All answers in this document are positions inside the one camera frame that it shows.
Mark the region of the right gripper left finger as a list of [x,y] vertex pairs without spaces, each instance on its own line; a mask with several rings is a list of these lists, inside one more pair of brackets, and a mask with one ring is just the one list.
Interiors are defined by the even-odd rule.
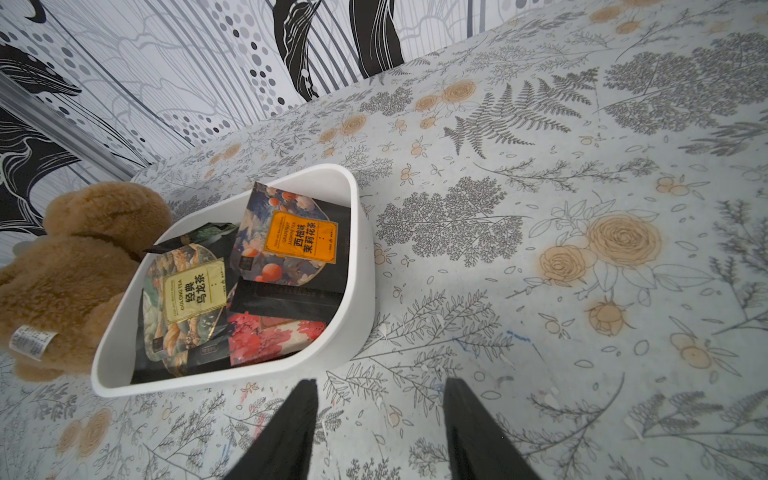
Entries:
[[318,405],[316,381],[299,381],[225,479],[307,479]]

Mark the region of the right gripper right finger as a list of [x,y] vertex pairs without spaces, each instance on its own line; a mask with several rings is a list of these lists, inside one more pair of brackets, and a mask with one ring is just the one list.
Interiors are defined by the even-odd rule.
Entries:
[[443,411],[453,479],[539,479],[463,379],[446,380]]

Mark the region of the pink label black tea bag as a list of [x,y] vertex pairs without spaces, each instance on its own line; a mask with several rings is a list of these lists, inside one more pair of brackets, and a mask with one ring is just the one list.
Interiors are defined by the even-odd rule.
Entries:
[[311,345],[326,329],[320,321],[231,313],[228,339],[232,367],[290,356]]

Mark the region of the orange label black tea bag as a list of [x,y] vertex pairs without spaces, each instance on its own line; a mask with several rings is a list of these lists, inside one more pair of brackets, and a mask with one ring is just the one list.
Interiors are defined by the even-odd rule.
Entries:
[[256,183],[230,255],[241,278],[342,293],[351,209]]

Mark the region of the black barcode tea bag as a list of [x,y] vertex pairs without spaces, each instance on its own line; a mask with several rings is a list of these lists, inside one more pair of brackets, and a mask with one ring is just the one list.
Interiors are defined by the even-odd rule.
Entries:
[[342,292],[240,278],[235,286],[230,310],[253,316],[328,324],[335,316],[342,299]]

